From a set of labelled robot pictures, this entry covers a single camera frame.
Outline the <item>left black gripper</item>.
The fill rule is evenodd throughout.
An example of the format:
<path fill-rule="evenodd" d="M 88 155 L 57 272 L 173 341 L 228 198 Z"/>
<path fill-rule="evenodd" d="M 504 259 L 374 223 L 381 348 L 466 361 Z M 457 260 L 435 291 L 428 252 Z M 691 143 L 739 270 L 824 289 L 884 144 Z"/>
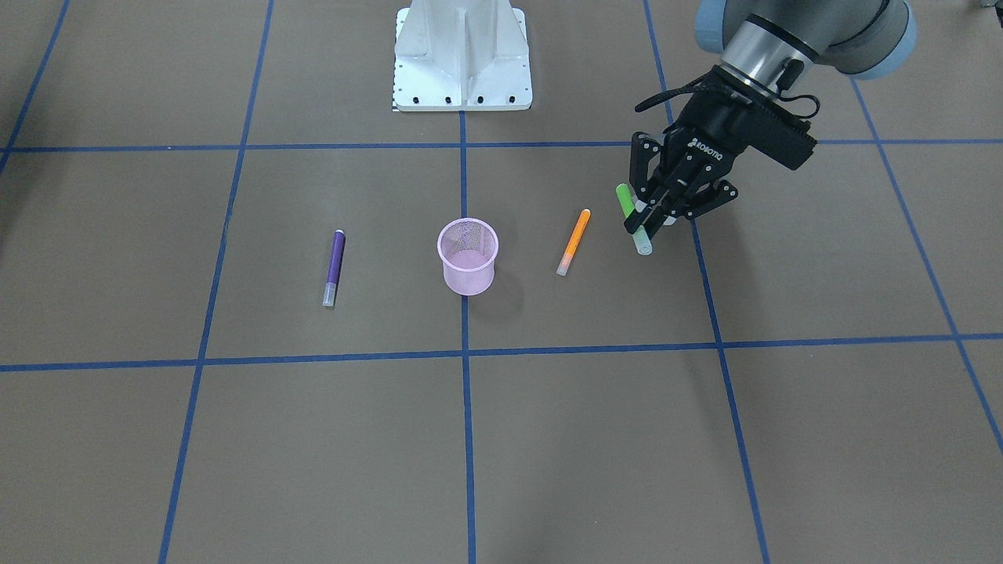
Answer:
<path fill-rule="evenodd" d="M 635 132 L 631 137 L 629 185 L 641 204 L 625 220 L 631 235 L 654 236 L 662 226 L 695 220 L 738 195 L 733 183 L 720 178 L 748 146 L 736 144 L 725 126 L 735 107 L 767 99 L 725 67 L 713 67 L 687 85 L 667 89 L 662 101 L 684 94 L 688 103 L 663 135 Z M 707 185 L 687 192 L 685 186 L 695 179 Z"/>

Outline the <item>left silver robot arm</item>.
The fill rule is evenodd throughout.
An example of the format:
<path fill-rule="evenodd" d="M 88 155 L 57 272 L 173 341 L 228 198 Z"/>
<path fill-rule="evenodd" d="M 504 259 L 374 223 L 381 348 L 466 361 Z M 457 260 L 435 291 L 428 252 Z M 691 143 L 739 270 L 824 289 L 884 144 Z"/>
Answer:
<path fill-rule="evenodd" d="M 856 80 L 891 74 L 913 53 L 918 21 L 907 1 L 703 1 L 694 35 L 718 54 L 716 64 L 635 107 L 644 112 L 687 96 L 660 135 L 632 136 L 630 234 L 654 236 L 733 201 L 737 188 L 727 176 L 748 149 L 798 170 L 817 146 L 812 114 L 787 110 L 806 72 L 830 67 Z"/>

